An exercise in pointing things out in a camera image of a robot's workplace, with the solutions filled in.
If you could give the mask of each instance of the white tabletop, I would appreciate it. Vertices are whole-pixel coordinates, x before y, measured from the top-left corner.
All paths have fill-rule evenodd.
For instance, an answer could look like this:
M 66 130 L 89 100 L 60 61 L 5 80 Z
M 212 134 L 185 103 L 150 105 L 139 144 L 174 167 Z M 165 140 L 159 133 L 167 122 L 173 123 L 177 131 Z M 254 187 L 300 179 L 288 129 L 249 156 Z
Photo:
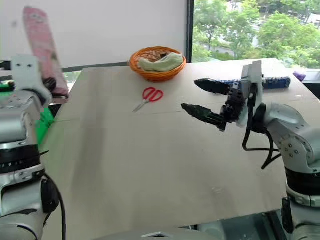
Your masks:
M 219 113 L 226 96 L 195 86 L 196 79 L 239 79 L 252 60 L 187 64 L 175 79 L 150 83 L 129 67 L 87 68 L 62 106 L 41 146 L 47 172 L 65 200 L 67 239 L 154 226 L 185 226 L 275 210 L 286 195 L 279 159 L 266 170 L 264 152 L 245 152 L 245 130 L 225 132 L 181 109 L 202 105 Z M 264 59 L 265 77 L 291 77 L 288 89 L 266 90 L 264 102 L 288 104 L 320 126 L 318 99 L 276 59 Z M 146 87 L 164 98 L 137 113 Z M 249 145 L 267 147 L 264 135 Z M 44 240 L 61 235 L 60 210 L 45 228 Z

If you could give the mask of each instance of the wicker basket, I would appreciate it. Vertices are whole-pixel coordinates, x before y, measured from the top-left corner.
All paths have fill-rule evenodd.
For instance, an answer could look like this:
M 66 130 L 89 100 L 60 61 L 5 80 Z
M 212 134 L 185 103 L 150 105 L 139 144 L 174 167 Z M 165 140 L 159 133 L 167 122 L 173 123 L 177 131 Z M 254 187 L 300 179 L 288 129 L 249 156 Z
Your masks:
M 150 82 L 154 82 L 154 83 L 165 82 L 170 79 L 173 79 L 178 73 L 180 73 L 185 68 L 187 64 L 187 60 L 185 57 L 183 57 L 183 63 L 180 66 L 178 66 L 177 68 L 171 71 L 164 71 L 164 72 L 144 71 L 143 69 L 138 67 L 138 62 L 140 58 L 145 58 L 145 59 L 148 59 L 150 62 L 154 63 L 161 59 L 161 55 L 170 54 L 170 53 L 181 54 L 177 50 L 171 49 L 169 47 L 164 47 L 164 46 L 154 46 L 154 47 L 144 48 L 144 49 L 141 49 L 140 51 L 137 51 L 135 54 L 131 56 L 129 66 L 133 71 L 140 74 L 142 77 L 144 77 L 146 80 Z

